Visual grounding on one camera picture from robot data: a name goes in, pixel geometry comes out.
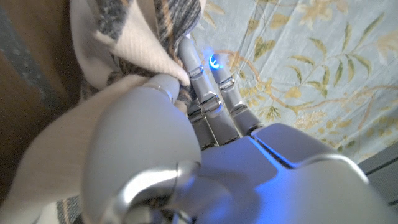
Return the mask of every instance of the robotic hand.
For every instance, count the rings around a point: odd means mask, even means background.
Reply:
[[[188,119],[164,74],[105,112],[83,174],[85,223],[396,222],[354,162],[294,128],[264,127],[219,55],[209,63],[225,106],[189,39],[179,55],[198,97]]]

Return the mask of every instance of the silver metal part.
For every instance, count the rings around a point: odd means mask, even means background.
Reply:
[[[143,84],[143,87],[149,87],[160,91],[166,95],[172,103],[175,103],[180,91],[180,83],[178,80],[166,74],[157,74]]]
[[[188,72],[189,77],[195,77],[197,75],[202,74],[205,71],[205,69],[203,68],[203,65],[200,65],[199,67],[197,67],[196,69],[192,70],[191,72]]]
[[[233,113],[235,110],[244,105],[244,101],[236,85],[232,84],[231,86],[223,90],[220,86],[220,91],[221,96],[223,96],[225,105],[230,113]]]
[[[164,203],[175,200],[191,186],[199,166],[197,162],[182,161],[175,167],[156,167],[135,175],[111,198],[99,223],[120,224],[126,217],[140,219],[140,211],[146,210],[141,206],[134,210],[135,206],[158,198],[167,198]]]
[[[213,60],[217,61],[217,63],[226,64],[218,54],[213,55]],[[228,67],[219,66],[218,68],[214,68],[210,66],[210,68],[218,84],[225,105],[231,113],[231,117],[239,129],[239,132],[242,135],[249,135],[251,131],[261,127],[262,124],[260,120],[244,104],[242,96],[238,87],[234,83],[234,79],[229,72]]]
[[[239,138],[239,133],[228,116],[228,112],[223,109],[222,101],[204,72],[201,60],[190,39],[186,37],[182,39],[178,54],[190,74],[192,87],[218,144],[223,145]]]
[[[194,100],[188,109],[188,119],[191,121],[193,130],[198,138],[200,148],[205,150],[217,146],[213,131],[207,122],[204,111],[199,105],[198,99]]]

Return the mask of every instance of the striped fabric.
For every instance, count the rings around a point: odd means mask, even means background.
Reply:
[[[132,0],[88,0],[94,16],[98,20],[98,31],[117,42],[127,19],[127,8]],[[201,16],[199,0],[154,0],[159,42],[175,62],[182,66],[177,56],[178,45],[183,36],[190,33]],[[107,85],[111,85],[128,74],[152,77],[154,72],[138,67],[127,60],[112,55],[115,65],[120,71],[111,72]],[[87,80],[81,84],[83,100],[99,92]],[[190,86],[181,86],[178,100],[189,106],[194,92]],[[56,203],[56,211],[60,224],[83,223],[80,215],[79,198],[71,197]]]

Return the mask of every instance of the leaf pattern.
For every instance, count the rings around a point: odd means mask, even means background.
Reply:
[[[338,65],[338,68],[336,71],[335,82],[334,82],[333,86],[337,85],[337,83],[340,81],[342,74],[343,74],[343,62],[341,62],[341,60],[339,59],[339,65]]]
[[[308,84],[310,84],[311,86],[314,86],[317,90],[321,90],[322,89],[321,83],[319,83],[317,81],[309,81]]]
[[[395,116],[392,111],[398,107],[398,103],[391,103],[398,96],[398,85],[382,82],[373,72],[379,70],[381,65],[396,65],[391,62],[398,57],[398,25],[391,24],[391,18],[395,16],[391,12],[387,15],[387,11],[385,14],[378,11],[382,8],[372,9],[377,12],[370,14],[349,11],[360,4],[348,0],[256,0],[253,4],[257,6],[256,11],[248,14],[250,17],[247,19],[236,15],[236,11],[226,10],[236,25],[247,26],[241,45],[233,46],[232,50],[218,49],[217,45],[211,47],[215,53],[228,55],[228,66],[237,78],[241,96],[263,122],[296,122],[307,133],[322,139],[344,155],[355,154],[360,152],[361,145],[365,145],[356,144],[361,138],[358,133],[367,136],[367,131],[371,129],[369,138],[383,138],[386,142],[391,140],[387,136],[398,135],[398,117],[389,122],[381,122],[380,119],[380,122],[373,123],[375,114]],[[212,29],[215,24],[221,25],[218,24],[220,20],[213,20],[212,25],[210,17],[212,13],[221,14],[220,9],[208,7],[205,10],[207,14],[204,16],[210,24],[205,26],[206,29]],[[291,10],[301,14],[290,13]],[[297,29],[303,24],[313,32],[306,27]],[[339,29],[325,28],[338,26]],[[295,33],[289,33],[290,37],[286,38],[285,31],[291,27],[296,28]],[[233,24],[228,30],[218,30],[223,36],[218,42],[229,38],[224,35],[226,31],[228,35],[234,35],[231,30],[241,33]],[[280,40],[282,42],[276,45],[276,41]],[[358,69],[362,74],[355,77]],[[379,91],[391,92],[386,105],[381,105],[380,94],[376,94]]]
[[[323,57],[326,57],[326,47],[325,44],[323,44],[323,42],[321,40],[315,39],[315,38],[310,38],[310,40],[315,44],[315,46],[318,47],[318,49],[320,49],[323,53]]]
[[[248,34],[253,33],[257,27],[259,27],[260,21],[256,19],[250,19],[248,22]]]
[[[372,71],[372,65],[371,62],[368,59],[365,59],[364,57],[357,55],[357,54],[350,54],[350,56],[354,57],[357,61],[359,61],[363,66],[366,67],[368,70],[368,75],[370,75]]]
[[[214,29],[217,29],[215,21],[213,20],[213,18],[211,18],[211,16],[209,15],[208,12],[206,12],[206,11],[203,12],[203,19],[207,23],[209,23]]]
[[[329,67],[327,67],[326,65],[322,65],[323,69],[325,69],[325,73],[323,74],[323,78],[322,78],[322,85],[325,87],[327,86],[327,84],[329,84],[329,77],[330,77],[330,71],[329,71]]]
[[[225,12],[221,7],[209,1],[207,1],[206,3],[205,10],[210,12],[216,12],[220,15],[225,15]]]
[[[352,59],[348,59],[348,82],[350,82],[355,75],[355,67]]]
[[[253,62],[256,62],[256,60],[263,56],[267,51],[270,51],[272,48],[275,46],[275,41],[274,40],[268,40],[267,42],[262,41],[262,37],[258,37],[256,39],[256,44],[254,46],[254,60]]]
[[[285,98],[289,99],[289,98],[300,98],[301,97],[301,91],[297,86],[293,86],[292,88],[290,88],[289,90],[287,90],[286,94],[285,94]]]
[[[370,32],[372,32],[372,30],[383,20],[383,17],[384,17],[384,12],[377,19],[375,19],[370,25],[368,25],[368,27],[363,31],[363,35],[361,37],[361,40],[359,40],[357,47],[362,44],[362,42],[368,37]]]
[[[347,44],[351,38],[351,32],[352,28],[351,25],[347,22],[347,26],[345,29],[345,37],[344,37],[344,43],[343,43],[343,49],[341,51],[344,51],[344,49],[347,47]]]
[[[284,16],[282,14],[275,13],[272,16],[271,29],[280,28],[281,26],[285,25],[289,21],[289,19],[290,19],[289,16]]]
[[[303,55],[293,55],[293,56],[291,56],[290,58],[299,60],[299,61],[301,61],[301,62],[309,63],[309,64],[311,64],[312,66],[315,65],[315,62],[314,62],[312,59],[310,59],[309,57],[303,56]]]
[[[291,69],[293,69],[293,70],[296,71],[297,78],[298,78],[298,80],[299,80],[300,83],[301,83],[301,81],[303,80],[303,76],[302,76],[302,74],[301,74],[300,69],[299,69],[297,66],[294,66],[294,65],[289,65],[289,66],[287,66],[287,67],[288,67],[288,68],[291,68]]]

